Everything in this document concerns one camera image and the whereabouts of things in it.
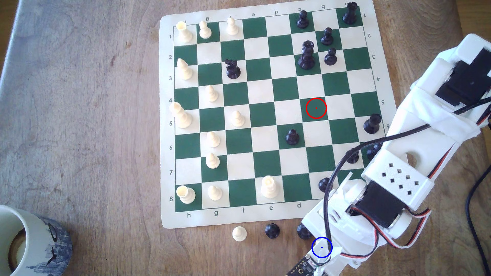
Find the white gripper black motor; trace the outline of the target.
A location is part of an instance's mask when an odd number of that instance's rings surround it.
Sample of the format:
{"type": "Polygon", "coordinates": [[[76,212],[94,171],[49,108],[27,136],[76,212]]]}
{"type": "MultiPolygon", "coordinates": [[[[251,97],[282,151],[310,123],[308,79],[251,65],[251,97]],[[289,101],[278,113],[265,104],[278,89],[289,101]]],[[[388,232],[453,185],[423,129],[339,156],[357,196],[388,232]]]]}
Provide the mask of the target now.
{"type": "Polygon", "coordinates": [[[407,179],[346,178],[329,193],[327,214],[322,200],[302,220],[316,240],[303,260],[312,275],[340,275],[358,268],[380,246],[394,248],[407,229],[407,179]]]}

